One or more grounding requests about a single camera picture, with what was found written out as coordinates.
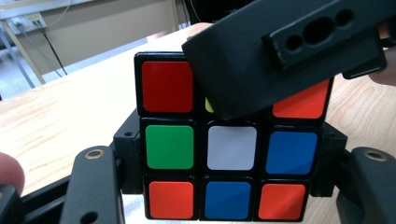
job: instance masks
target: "cube face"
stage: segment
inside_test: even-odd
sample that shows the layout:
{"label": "cube face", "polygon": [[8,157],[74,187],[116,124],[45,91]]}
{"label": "cube face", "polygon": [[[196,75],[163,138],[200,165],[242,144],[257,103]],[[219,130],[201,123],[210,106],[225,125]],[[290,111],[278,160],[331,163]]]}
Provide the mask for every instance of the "cube face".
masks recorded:
{"label": "cube face", "polygon": [[193,107],[193,78],[187,62],[145,62],[143,107],[148,112],[188,113]]}
{"label": "cube face", "polygon": [[325,113],[329,84],[329,79],[322,81],[274,104],[274,116],[283,119],[319,119]]}
{"label": "cube face", "polygon": [[150,169],[188,170],[194,165],[194,129],[187,125],[149,125],[146,129]]}
{"label": "cube face", "polygon": [[316,133],[272,133],[265,171],[270,175],[308,175],[317,144]]}
{"label": "cube face", "polygon": [[182,52],[138,53],[135,78],[148,218],[302,220],[332,79],[224,121]]}
{"label": "cube face", "polygon": [[208,182],[205,189],[205,218],[246,220],[250,211],[251,185],[248,182]]}
{"label": "cube face", "polygon": [[265,184],[261,190],[258,217],[297,221],[302,218],[306,197],[306,188],[302,184]]}
{"label": "cube face", "polygon": [[159,219],[194,216],[194,185],[190,182],[153,181],[148,185],[149,213]]}
{"label": "cube face", "polygon": [[207,134],[207,167],[210,170],[251,170],[255,162],[257,135],[254,127],[210,127]]}

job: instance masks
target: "wooden table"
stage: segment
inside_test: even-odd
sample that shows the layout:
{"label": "wooden table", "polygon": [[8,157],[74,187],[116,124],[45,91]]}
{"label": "wooden table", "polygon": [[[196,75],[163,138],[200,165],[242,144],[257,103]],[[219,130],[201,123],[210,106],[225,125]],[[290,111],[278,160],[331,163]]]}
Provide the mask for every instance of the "wooden table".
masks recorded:
{"label": "wooden table", "polygon": [[[81,150],[109,145],[136,106],[136,52],[181,49],[188,36],[208,25],[193,25],[1,102],[0,151],[21,163],[26,174],[23,194],[69,175]],[[375,147],[396,156],[395,108],[396,88],[368,77],[349,81],[338,76],[327,121],[348,136],[347,149]],[[330,199],[310,197],[304,223],[339,223],[336,194]],[[142,198],[126,198],[125,208],[127,222],[159,222],[144,219]]]}

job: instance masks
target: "mounting hole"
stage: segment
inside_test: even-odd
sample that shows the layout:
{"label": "mounting hole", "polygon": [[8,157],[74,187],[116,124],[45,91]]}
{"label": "mounting hole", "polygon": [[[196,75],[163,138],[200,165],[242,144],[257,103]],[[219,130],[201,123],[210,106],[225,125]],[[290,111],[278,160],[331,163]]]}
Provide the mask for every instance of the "mounting hole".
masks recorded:
{"label": "mounting hole", "polygon": [[364,156],[373,161],[386,161],[388,158],[381,152],[366,150],[363,152]]}
{"label": "mounting hole", "polygon": [[303,39],[309,45],[317,45],[329,39],[333,30],[332,20],[327,17],[321,17],[305,26]]}
{"label": "mounting hole", "polygon": [[102,149],[93,149],[85,153],[85,158],[88,160],[94,160],[100,158],[103,155],[105,155],[105,152]]}
{"label": "mounting hole", "polygon": [[338,27],[348,27],[354,19],[353,12],[349,9],[344,9],[335,16],[335,25]]}
{"label": "mounting hole", "polygon": [[98,214],[95,212],[89,212],[89,213],[85,214],[84,216],[82,216],[80,221],[81,221],[81,224],[91,224],[91,223],[95,222],[96,219],[98,219]]}
{"label": "mounting hole", "polygon": [[302,45],[303,40],[297,35],[292,35],[286,40],[286,48],[292,53],[299,51]]}

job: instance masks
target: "blue sticker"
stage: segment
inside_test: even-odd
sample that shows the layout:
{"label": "blue sticker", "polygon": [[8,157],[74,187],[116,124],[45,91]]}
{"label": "blue sticker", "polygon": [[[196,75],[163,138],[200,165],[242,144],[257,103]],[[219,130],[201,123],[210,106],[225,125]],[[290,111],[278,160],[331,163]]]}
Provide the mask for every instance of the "blue sticker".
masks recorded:
{"label": "blue sticker", "polygon": [[315,133],[275,132],[270,137],[265,170],[272,175],[307,175],[317,148]]}
{"label": "blue sticker", "polygon": [[248,218],[251,186],[247,182],[209,182],[206,185],[205,217],[244,220]]}

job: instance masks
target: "human hand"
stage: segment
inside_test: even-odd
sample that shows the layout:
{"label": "human hand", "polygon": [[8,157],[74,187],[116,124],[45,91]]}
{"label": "human hand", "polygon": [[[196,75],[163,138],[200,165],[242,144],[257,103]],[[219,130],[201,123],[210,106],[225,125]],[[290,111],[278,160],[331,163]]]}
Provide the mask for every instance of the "human hand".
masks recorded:
{"label": "human hand", "polygon": [[24,186],[24,173],[21,165],[2,152],[0,152],[0,185],[12,185],[20,195]]}
{"label": "human hand", "polygon": [[[384,25],[378,27],[381,38],[388,38],[388,30]],[[396,46],[385,50],[385,57],[387,59],[387,68],[382,71],[375,72],[369,75],[370,79],[376,83],[396,86]]]}

